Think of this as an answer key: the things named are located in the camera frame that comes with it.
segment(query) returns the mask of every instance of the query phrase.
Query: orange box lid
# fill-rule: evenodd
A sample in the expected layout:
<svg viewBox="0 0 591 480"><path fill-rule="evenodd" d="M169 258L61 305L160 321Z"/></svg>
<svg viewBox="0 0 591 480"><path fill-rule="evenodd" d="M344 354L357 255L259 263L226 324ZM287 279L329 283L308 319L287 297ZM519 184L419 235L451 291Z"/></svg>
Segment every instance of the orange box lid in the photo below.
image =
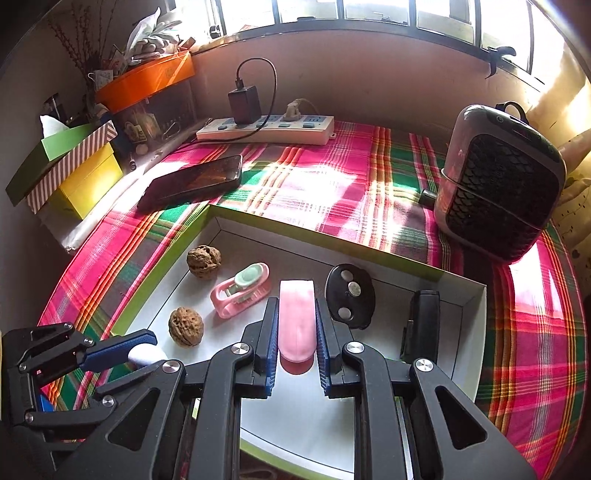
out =
<svg viewBox="0 0 591 480"><path fill-rule="evenodd" d="M111 113L119 113L193 75L191 53L176 53L124 73L96 92L96 101L104 104Z"/></svg>

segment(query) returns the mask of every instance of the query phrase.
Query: portable heater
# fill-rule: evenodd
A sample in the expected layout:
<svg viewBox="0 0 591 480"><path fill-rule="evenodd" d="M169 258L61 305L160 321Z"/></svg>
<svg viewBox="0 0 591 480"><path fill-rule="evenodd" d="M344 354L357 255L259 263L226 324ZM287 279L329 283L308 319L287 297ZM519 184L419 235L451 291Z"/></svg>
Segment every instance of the portable heater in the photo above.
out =
<svg viewBox="0 0 591 480"><path fill-rule="evenodd" d="M566 180L558 150L519 110L523 121L484 105L462 110L434 207L443 232L504 263L534 245Z"/></svg>

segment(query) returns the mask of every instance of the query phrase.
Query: smartphone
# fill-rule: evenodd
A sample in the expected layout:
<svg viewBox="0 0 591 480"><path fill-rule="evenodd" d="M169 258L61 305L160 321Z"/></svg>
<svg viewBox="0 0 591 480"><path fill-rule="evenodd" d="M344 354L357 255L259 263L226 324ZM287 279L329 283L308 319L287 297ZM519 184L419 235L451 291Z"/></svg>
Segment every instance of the smartphone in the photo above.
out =
<svg viewBox="0 0 591 480"><path fill-rule="evenodd" d="M242 155L182 168L152 180L138 202L138 211L151 213L210 200L237 189L241 181Z"/></svg>

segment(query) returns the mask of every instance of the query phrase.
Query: white power strip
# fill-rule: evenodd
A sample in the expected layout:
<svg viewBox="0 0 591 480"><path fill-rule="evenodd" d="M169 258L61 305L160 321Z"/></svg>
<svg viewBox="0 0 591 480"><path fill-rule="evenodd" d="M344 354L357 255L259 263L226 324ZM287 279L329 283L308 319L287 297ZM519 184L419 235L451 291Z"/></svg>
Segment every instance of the white power strip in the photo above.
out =
<svg viewBox="0 0 591 480"><path fill-rule="evenodd" d="M197 132L197 140L227 140L254 132L265 121L262 116L253 124L237 125L233 118L212 121ZM304 115L297 122L285 122L282 115L271 115L267 124L251 137L236 140L240 143L289 143L326 145L335 134L333 116Z"/></svg>

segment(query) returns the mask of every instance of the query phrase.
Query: phone screen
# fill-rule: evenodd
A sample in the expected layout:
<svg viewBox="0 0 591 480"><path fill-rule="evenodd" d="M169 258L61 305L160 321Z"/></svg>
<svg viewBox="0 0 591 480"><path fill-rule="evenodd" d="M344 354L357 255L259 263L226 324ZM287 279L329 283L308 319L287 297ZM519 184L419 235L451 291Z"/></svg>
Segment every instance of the phone screen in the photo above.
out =
<svg viewBox="0 0 591 480"><path fill-rule="evenodd" d="M212 187L236 180L241 173L242 157L220 158L169 173L150 184L149 189L160 198Z"/></svg>

